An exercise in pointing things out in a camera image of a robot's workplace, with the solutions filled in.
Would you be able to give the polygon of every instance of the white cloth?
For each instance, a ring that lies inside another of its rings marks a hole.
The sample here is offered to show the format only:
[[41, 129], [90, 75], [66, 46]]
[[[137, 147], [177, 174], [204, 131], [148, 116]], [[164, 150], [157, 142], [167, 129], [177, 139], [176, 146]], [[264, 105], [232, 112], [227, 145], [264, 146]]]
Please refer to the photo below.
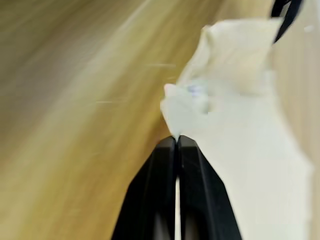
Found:
[[203, 28], [160, 105], [172, 135], [194, 139], [223, 180], [243, 240], [309, 239], [313, 167], [287, 126], [274, 77], [260, 74], [279, 24]]

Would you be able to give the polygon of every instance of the wood grain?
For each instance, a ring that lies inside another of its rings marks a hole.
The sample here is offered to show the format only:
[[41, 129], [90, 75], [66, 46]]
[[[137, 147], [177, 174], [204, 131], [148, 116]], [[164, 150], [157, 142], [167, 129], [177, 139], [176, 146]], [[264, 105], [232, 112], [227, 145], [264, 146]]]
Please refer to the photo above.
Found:
[[219, 0], [0, 2], [0, 239], [109, 239]]

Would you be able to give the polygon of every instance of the black object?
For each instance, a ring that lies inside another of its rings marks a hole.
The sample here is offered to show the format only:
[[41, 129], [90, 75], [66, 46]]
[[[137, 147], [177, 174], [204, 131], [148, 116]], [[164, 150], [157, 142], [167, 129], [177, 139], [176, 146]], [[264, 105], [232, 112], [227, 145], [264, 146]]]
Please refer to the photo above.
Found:
[[282, 35], [287, 31], [290, 25], [294, 22], [299, 13], [302, 0], [275, 0], [271, 11], [271, 17], [280, 17], [280, 14], [286, 4], [290, 2], [289, 8], [284, 16], [283, 23], [275, 37], [274, 42], [277, 42]]
[[166, 238], [175, 235], [176, 179], [180, 179], [181, 239], [190, 223], [199, 240], [241, 240], [224, 183], [196, 142], [181, 136], [163, 139], [129, 185], [113, 240], [152, 240], [155, 223], [164, 223]]

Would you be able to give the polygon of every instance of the wooden surface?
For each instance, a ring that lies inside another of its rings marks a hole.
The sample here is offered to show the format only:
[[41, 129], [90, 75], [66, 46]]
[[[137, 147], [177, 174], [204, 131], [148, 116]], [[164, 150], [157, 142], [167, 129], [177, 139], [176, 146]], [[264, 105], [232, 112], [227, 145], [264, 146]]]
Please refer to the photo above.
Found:
[[109, 239], [220, 0], [0, 2], [0, 239]]
[[312, 239], [320, 239], [320, 4], [305, 0], [287, 33], [274, 46], [277, 88], [292, 131], [315, 166]]

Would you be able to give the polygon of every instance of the wooden floor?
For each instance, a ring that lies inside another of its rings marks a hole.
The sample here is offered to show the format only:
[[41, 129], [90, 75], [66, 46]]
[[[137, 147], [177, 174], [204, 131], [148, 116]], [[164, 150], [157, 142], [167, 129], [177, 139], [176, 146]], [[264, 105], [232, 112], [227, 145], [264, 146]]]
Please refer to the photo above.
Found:
[[0, 2], [0, 239], [109, 239], [220, 0]]

